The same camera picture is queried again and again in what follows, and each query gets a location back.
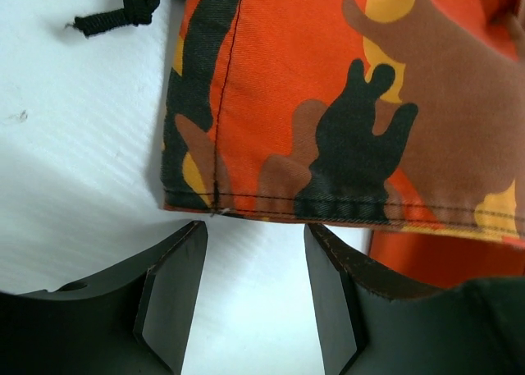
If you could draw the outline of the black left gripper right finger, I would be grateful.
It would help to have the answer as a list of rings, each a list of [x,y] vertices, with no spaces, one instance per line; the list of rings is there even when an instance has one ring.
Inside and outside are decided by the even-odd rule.
[[[521,374],[524,280],[473,279],[441,289],[304,228],[327,374]]]

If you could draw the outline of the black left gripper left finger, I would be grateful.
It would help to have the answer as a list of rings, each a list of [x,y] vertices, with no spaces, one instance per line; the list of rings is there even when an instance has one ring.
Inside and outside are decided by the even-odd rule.
[[[4,374],[178,374],[207,252],[190,222],[58,290],[1,295]]]

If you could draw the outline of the orange camouflage trousers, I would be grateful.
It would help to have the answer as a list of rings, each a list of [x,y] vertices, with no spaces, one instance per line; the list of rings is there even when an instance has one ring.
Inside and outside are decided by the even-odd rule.
[[[170,211],[370,227],[435,286],[522,276],[524,0],[185,0],[161,181]]]

